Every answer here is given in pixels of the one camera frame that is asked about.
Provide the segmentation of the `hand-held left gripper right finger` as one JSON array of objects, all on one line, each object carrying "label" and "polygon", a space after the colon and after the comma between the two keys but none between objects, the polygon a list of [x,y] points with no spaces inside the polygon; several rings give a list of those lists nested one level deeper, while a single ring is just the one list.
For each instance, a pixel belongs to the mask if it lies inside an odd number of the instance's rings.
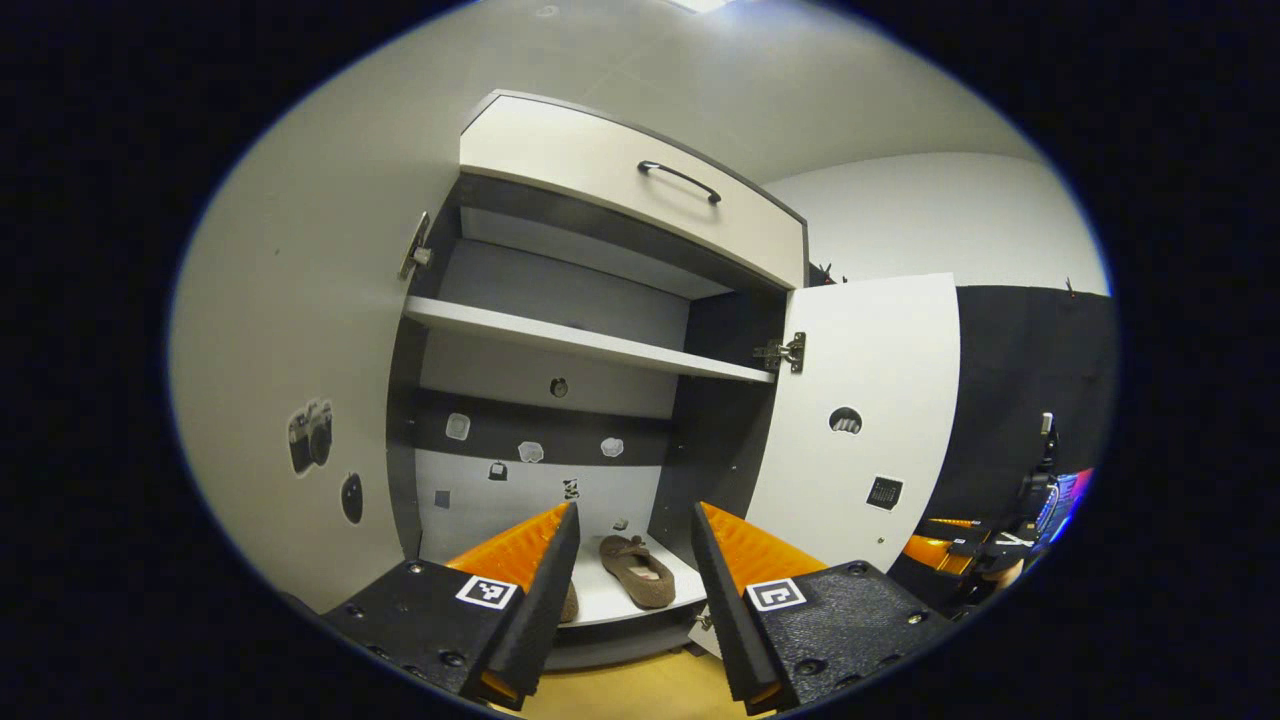
[{"label": "hand-held left gripper right finger", "polygon": [[691,547],[730,693],[750,715],[851,694],[954,632],[870,562],[827,565],[704,501]]}]

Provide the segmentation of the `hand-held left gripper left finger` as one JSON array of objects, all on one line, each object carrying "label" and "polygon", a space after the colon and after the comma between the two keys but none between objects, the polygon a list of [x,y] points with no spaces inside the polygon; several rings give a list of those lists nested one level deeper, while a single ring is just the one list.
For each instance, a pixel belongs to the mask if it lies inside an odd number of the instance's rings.
[{"label": "hand-held left gripper left finger", "polygon": [[579,544],[579,509],[562,502],[451,561],[401,562],[323,625],[433,691],[520,710],[538,691]]}]

